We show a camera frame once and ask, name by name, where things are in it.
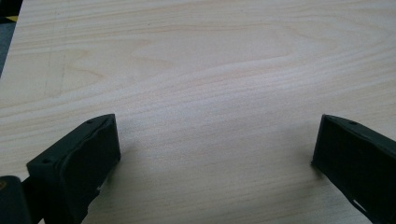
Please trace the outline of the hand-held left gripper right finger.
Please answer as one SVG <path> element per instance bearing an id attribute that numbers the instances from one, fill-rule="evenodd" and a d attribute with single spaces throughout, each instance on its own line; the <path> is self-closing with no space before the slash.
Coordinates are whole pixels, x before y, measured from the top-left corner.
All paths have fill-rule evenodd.
<path id="1" fill-rule="evenodd" d="M 396 224 L 396 141 L 324 115 L 311 164 L 373 224 Z"/>

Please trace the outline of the black stand base, hazard tape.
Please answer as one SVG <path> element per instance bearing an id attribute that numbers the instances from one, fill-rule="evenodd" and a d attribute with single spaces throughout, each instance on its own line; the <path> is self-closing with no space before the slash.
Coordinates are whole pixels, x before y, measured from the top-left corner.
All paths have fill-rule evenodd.
<path id="1" fill-rule="evenodd" d="M 23 0 L 0 0 L 0 24 L 18 20 Z"/>

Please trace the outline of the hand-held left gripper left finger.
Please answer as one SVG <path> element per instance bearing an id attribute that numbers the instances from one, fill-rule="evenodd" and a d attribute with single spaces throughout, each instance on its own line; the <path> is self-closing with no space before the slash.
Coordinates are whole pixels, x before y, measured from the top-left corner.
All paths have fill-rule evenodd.
<path id="1" fill-rule="evenodd" d="M 27 163 L 35 221 L 80 224 L 120 161 L 116 117 L 89 119 Z"/>

